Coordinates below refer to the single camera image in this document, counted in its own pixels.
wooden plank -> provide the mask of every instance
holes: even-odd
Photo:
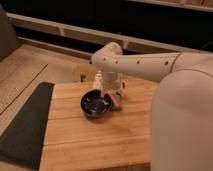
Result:
[[[91,83],[56,84],[54,86],[52,99],[82,97],[85,92],[90,91],[91,89]]]
[[[147,111],[111,113],[103,118],[49,120],[44,145],[132,137],[150,134]]]
[[[95,170],[148,164],[149,135],[45,146],[41,171]]]
[[[129,77],[126,81],[126,90],[124,93],[132,93],[137,92],[138,89],[136,88],[128,88],[128,87],[135,87],[139,86],[141,89],[150,89],[150,92],[156,88],[157,84],[148,80],[138,79]],[[67,83],[67,84],[57,84],[54,87],[54,92],[52,99],[61,99],[61,98],[74,98],[74,97],[82,97],[87,91],[92,90],[92,83]]]
[[[149,111],[151,101],[153,98],[153,92],[157,87],[157,84],[151,83],[143,84],[143,81],[131,83],[131,86],[140,87],[140,95],[138,95],[138,89],[130,88],[130,83],[127,82],[127,89],[125,90],[125,96],[122,99],[122,111]],[[67,89],[73,87],[73,84],[66,84]],[[76,118],[82,117],[82,109],[80,106],[81,97],[76,98],[54,98],[51,102],[49,119],[66,119],[66,118]]]

black mat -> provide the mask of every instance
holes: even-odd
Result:
[[[39,168],[53,84],[40,83],[0,137],[0,159]]]

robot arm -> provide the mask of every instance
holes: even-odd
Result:
[[[92,64],[102,71],[103,79],[112,78],[113,73],[123,73],[160,82],[169,73],[208,58],[212,58],[212,54],[180,52],[122,55],[117,43],[109,43],[92,56]]]
[[[110,43],[97,51],[92,64],[102,72],[117,72],[159,82],[172,70],[180,53],[122,55],[120,46]]]

wooden chair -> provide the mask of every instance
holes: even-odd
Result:
[[[0,4],[0,62],[19,46],[16,33]]]

floor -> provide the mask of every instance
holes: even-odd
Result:
[[[73,73],[88,62],[26,44],[0,62],[0,136],[40,82],[78,80]],[[0,161],[0,170],[29,169]]]

